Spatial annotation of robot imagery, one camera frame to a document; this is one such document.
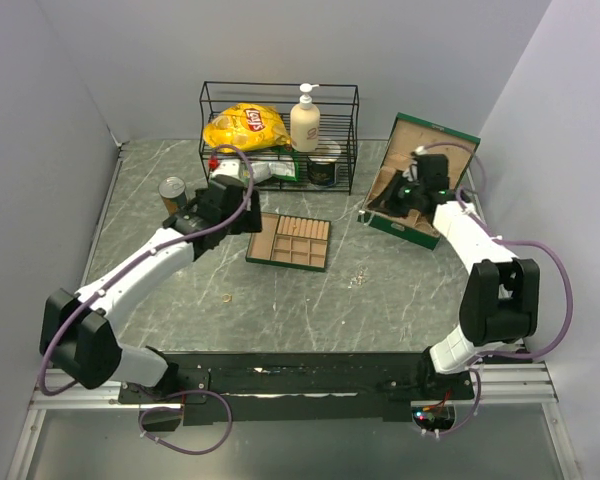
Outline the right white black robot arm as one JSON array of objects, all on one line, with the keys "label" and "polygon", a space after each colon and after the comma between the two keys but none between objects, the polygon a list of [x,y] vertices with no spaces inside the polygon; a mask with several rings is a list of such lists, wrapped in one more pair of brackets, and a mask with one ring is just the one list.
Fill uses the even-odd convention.
[{"label": "right white black robot arm", "polygon": [[430,214],[433,227],[468,272],[458,324],[425,350],[417,374],[419,391],[436,399],[451,388],[451,375],[479,359],[529,359],[509,347],[536,331],[540,270],[534,260],[520,259],[504,247],[487,231],[462,189],[450,187],[445,155],[420,147],[411,158],[411,165],[395,173],[378,201],[393,213]]}]

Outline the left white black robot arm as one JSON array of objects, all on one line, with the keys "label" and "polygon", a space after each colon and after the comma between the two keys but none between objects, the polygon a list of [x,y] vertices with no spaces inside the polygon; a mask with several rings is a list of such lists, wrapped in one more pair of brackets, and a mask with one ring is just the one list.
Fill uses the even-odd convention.
[{"label": "left white black robot arm", "polygon": [[124,344],[115,323],[226,236],[261,229],[254,187],[226,175],[210,180],[109,273],[74,293],[59,289],[48,297],[39,343],[42,365],[63,370],[86,389],[115,380],[142,387],[154,401],[168,401],[179,386],[178,365],[155,348]]}]

